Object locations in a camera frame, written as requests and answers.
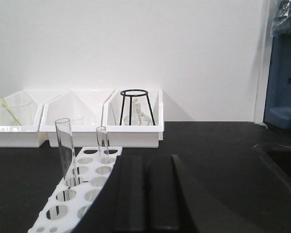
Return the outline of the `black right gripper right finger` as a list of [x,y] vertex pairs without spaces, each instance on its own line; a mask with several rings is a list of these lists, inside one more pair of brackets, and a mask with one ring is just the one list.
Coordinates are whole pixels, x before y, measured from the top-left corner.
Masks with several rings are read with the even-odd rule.
[[156,155],[148,167],[148,225],[151,231],[189,231],[170,155]]

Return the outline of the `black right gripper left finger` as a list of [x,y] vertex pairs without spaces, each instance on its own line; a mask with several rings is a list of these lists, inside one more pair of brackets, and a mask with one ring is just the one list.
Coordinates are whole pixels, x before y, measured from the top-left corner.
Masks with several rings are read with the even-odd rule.
[[143,160],[140,156],[122,158],[114,231],[146,229],[146,198]]

